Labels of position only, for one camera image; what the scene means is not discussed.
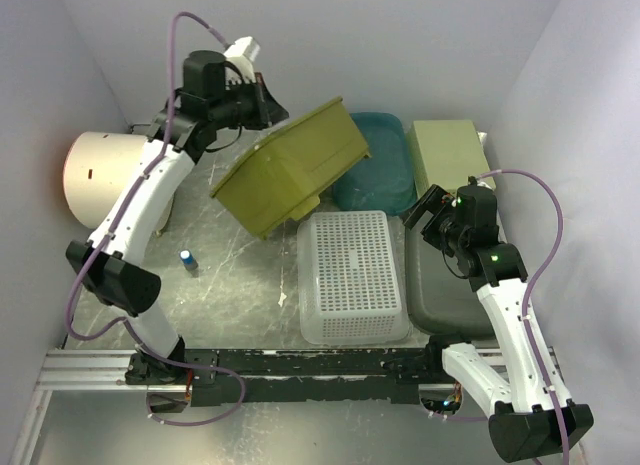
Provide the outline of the pale green perforated box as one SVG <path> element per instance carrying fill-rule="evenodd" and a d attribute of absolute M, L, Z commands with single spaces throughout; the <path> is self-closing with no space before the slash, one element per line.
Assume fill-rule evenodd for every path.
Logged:
<path fill-rule="evenodd" d="M 469 176 L 490 170 L 471 120 L 417 120 L 406 140 L 419 198 L 434 184 L 454 194 Z"/>

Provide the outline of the blue translucent plastic container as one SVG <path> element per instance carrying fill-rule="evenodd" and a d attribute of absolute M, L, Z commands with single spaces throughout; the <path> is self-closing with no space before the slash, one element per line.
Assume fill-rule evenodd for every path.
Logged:
<path fill-rule="evenodd" d="M 414 172 L 405 132 L 394 115 L 351 115 L 370 152 L 332 186 L 332 198 L 343 211 L 381 210 L 398 216 L 416 201 Z"/>

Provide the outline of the olive green tub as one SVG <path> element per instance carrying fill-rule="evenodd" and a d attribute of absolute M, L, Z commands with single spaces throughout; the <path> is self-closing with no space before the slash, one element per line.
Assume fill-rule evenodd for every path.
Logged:
<path fill-rule="evenodd" d="M 259 140 L 213 187 L 211 197 L 251 235 L 265 239 L 300 220 L 369 146 L 336 97 Z"/>

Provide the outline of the large metal tray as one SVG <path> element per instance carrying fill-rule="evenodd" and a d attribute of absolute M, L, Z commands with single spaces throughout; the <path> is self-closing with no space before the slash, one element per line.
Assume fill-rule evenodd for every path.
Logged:
<path fill-rule="evenodd" d="M 467 340 L 494 337 L 489 318 L 467 281 L 447 268 L 441 252 L 423 240 L 424 216 L 405 230 L 407 310 L 412 324 L 428 335 L 457 334 Z"/>

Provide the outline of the white perforated basket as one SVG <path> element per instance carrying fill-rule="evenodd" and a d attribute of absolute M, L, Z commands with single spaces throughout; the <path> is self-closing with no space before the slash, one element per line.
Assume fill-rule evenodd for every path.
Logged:
<path fill-rule="evenodd" d="M 320 346 L 380 345 L 410 330 L 387 215 L 318 212 L 297 231 L 300 329 Z"/>

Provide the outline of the cream cylindrical container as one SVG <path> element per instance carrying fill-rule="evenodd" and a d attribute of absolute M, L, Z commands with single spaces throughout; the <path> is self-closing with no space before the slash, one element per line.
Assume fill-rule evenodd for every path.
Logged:
<path fill-rule="evenodd" d="M 63 168 L 63 190 L 74 217 L 96 229 L 117 206 L 121 193 L 155 158 L 160 145 L 144 135 L 85 132 L 71 145 Z"/>

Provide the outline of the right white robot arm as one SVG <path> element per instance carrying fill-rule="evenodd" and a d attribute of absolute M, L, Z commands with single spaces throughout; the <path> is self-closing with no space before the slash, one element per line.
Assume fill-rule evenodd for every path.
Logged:
<path fill-rule="evenodd" d="M 468 281 L 491 323 L 507 375 L 501 377 L 471 342 L 436 339 L 424 359 L 426 375 L 451 377 L 488 419 L 489 435 L 506 463 L 568 455 L 593 427 L 591 408 L 578 404 L 558 374 L 532 306 L 528 273 L 517 247 L 500 239 L 494 191 L 477 183 L 451 194 L 433 184 L 404 220 L 422 226 L 422 239 L 457 260 L 456 277 Z"/>

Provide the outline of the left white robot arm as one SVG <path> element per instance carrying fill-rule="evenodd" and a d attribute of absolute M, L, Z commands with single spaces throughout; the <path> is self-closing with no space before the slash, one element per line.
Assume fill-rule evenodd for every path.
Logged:
<path fill-rule="evenodd" d="M 255 55 L 234 46 L 219 53 L 197 50 L 182 65 L 181 86 L 171 85 L 164 108 L 146 133 L 138 166 L 111 211 L 86 241 L 69 243 L 65 255 L 76 273 L 65 310 L 70 337 L 81 289 L 114 309 L 138 342 L 147 374 L 162 383 L 187 370 L 185 343 L 161 310 L 161 279 L 142 268 L 149 239 L 169 199 L 222 129 L 264 130 L 288 118 L 254 69 Z"/>

